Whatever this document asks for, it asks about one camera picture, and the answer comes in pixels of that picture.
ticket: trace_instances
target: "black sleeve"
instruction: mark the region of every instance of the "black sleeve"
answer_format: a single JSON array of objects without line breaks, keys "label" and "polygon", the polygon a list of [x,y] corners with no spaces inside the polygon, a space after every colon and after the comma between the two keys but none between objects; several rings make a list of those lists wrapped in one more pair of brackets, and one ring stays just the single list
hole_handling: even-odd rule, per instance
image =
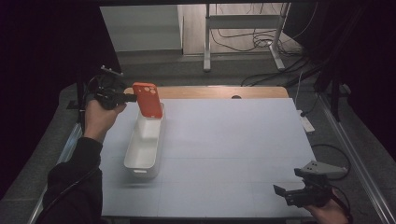
[{"label": "black sleeve", "polygon": [[72,158],[59,163],[48,175],[48,189],[43,198],[43,210],[68,187],[89,171],[82,181],[51,207],[40,223],[99,223],[102,213],[102,171],[99,168],[102,144],[91,139],[78,139]]}]

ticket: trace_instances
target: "white box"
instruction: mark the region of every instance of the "white box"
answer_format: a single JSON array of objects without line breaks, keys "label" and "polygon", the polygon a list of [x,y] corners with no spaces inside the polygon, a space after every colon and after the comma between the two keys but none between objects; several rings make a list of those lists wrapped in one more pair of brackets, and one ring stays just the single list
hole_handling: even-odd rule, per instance
[{"label": "white box", "polygon": [[165,126],[165,106],[161,119],[146,118],[139,111],[124,165],[134,176],[153,178],[160,170]]}]

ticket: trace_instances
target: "gray floor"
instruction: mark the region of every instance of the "gray floor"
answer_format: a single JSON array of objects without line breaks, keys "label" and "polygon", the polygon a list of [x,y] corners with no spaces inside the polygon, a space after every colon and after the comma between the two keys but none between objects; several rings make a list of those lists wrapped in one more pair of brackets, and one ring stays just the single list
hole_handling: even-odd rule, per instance
[{"label": "gray floor", "polygon": [[[296,57],[285,59],[286,66],[297,59]],[[124,79],[126,83],[132,84],[139,80],[153,82],[158,86],[239,86],[245,77],[276,71],[275,63],[268,53],[215,55],[210,73],[203,72],[202,57],[187,57],[166,52],[157,52],[155,55],[122,53],[120,63],[126,76]],[[259,84],[281,85],[299,75],[300,71],[285,73]],[[301,83],[297,98],[298,109],[309,110],[316,101],[317,96],[312,88],[315,78],[308,78]],[[297,90],[297,85],[288,89],[290,97],[294,100]],[[76,100],[75,86],[68,87],[60,93],[58,109],[34,155],[0,202],[0,223],[27,223],[46,185],[46,174],[56,164],[77,120],[77,111],[66,109],[72,100]],[[394,210],[396,208],[396,179],[394,178],[396,163],[356,117],[345,98],[340,101],[340,116],[363,163],[388,201],[389,207],[393,208],[392,212],[396,214]],[[307,135],[311,144],[341,146],[323,112],[321,103],[318,103],[307,117],[316,129],[314,133]],[[339,166],[345,165],[343,158],[329,148],[314,148],[314,153],[318,161]],[[340,187],[349,198],[355,223],[382,223],[354,169],[347,179],[334,182],[334,185]],[[125,219],[117,221],[117,223],[126,222]]]}]

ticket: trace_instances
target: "white tabletop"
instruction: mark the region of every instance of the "white tabletop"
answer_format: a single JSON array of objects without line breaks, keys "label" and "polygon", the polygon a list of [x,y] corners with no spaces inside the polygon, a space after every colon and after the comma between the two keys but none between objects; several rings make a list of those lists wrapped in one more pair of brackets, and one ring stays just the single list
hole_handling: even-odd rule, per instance
[{"label": "white tabletop", "polygon": [[128,104],[108,132],[103,216],[310,216],[273,189],[302,189],[293,169],[315,159],[290,98],[162,102],[166,127],[154,179],[135,178],[123,165],[137,104]]}]

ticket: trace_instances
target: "orange phone case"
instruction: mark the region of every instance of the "orange phone case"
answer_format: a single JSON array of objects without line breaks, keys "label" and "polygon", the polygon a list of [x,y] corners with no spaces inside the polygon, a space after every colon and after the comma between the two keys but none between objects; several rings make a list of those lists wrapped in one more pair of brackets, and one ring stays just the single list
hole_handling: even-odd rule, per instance
[{"label": "orange phone case", "polygon": [[134,89],[134,94],[137,95],[137,104],[144,117],[156,119],[163,117],[160,97],[154,84],[136,82],[132,85],[132,88]]}]

